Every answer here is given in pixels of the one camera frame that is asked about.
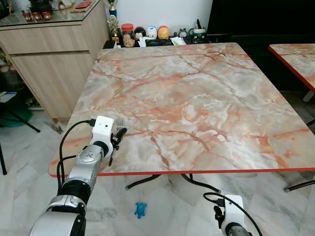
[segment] toy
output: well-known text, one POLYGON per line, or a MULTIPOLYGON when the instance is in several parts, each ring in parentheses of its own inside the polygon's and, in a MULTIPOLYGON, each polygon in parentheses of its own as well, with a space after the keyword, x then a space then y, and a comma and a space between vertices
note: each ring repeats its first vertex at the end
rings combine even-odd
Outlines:
POLYGON ((159 39, 168 39, 169 37, 169 29, 167 26, 160 26, 157 31, 157 35, 159 39))
POLYGON ((138 219, 140 219, 142 216, 145 216, 144 213, 145 208, 147 207, 146 203, 136 203, 137 209, 134 212, 135 215, 137 215, 138 219))
POLYGON ((187 35, 188 35, 188 33, 186 31, 186 28, 179 30, 178 36, 180 36, 181 38, 185 38, 185 37, 187 37, 187 35))
POLYGON ((137 27, 135 30, 134 30, 134 34, 135 34, 135 37, 136 37, 136 40, 140 40, 140 37, 145 37, 146 36, 146 31, 144 30, 144 28, 142 27, 137 27))
POLYGON ((146 29, 146 35, 149 38, 156 39, 158 35, 157 28, 155 28, 154 26, 148 26, 146 29))

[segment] floor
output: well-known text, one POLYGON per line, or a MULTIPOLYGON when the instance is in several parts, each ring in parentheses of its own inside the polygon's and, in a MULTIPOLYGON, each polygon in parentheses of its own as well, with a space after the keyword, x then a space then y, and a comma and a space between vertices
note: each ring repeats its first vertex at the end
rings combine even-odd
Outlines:
MULTIPOLYGON (((305 122, 315 118, 315 102, 302 93, 283 93, 305 122)), ((47 174, 60 134, 44 112, 34 111, 27 126, 0 128, 8 175, 0 176, 0 235, 26 236, 34 221, 56 195, 57 181, 47 174)), ((314 178, 314 172, 194 175, 222 190, 241 195, 245 209, 264 236, 315 235, 315 185, 290 193, 288 184, 314 178)), ((87 236, 221 236, 208 190, 179 175, 160 176, 128 191, 125 186, 142 176, 99 177, 88 203, 87 236), (146 215, 134 215, 135 203, 146 203, 146 215)), ((246 219, 248 230, 258 235, 246 219)))

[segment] jar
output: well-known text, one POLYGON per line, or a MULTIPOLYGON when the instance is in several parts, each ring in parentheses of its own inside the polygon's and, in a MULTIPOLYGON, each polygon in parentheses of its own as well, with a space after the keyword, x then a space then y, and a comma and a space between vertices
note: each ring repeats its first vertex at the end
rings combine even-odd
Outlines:
POLYGON ((127 48, 134 47, 135 39, 134 39, 134 32, 133 32, 133 24, 123 24, 122 32, 123 32, 124 46, 127 48))

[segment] red object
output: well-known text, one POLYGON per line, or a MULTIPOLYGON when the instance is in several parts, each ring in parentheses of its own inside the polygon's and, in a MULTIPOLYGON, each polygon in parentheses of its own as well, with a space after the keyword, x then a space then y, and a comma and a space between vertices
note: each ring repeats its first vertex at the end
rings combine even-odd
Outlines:
POLYGON ((90 5, 92 3, 92 1, 83 1, 81 3, 79 3, 75 9, 78 9, 78 8, 85 8, 87 7, 88 5, 90 5))
POLYGON ((43 18, 45 20, 50 20, 51 19, 51 14, 50 14, 49 11, 43 11, 41 14, 43 15, 43 18))
POLYGON ((133 30, 133 24, 123 24, 122 25, 122 31, 132 31, 133 30))
POLYGON ((39 21, 41 19, 39 12, 33 12, 32 15, 34 16, 35 20, 37 20, 37 21, 39 21))
POLYGON ((288 171, 314 171, 314 167, 309 168, 285 168, 285 169, 248 169, 248 170, 205 170, 205 171, 143 171, 143 172, 108 172, 98 173, 97 176, 137 176, 137 175, 171 175, 171 174, 215 174, 215 173, 264 173, 264 172, 288 172, 288 171))
POLYGON ((32 16, 29 12, 24 12, 23 16, 24 16, 25 20, 32 21, 32 16))

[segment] small blue toy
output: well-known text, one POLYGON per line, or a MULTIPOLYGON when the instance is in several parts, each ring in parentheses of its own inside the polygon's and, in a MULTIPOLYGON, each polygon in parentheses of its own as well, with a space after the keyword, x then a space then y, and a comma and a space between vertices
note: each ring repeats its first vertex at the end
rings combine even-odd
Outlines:
POLYGON ((136 206, 137 206, 137 209, 134 212, 134 214, 138 216, 138 219, 140 219, 142 216, 146 215, 144 213, 144 210, 147 207, 147 204, 146 203, 136 203, 136 206))

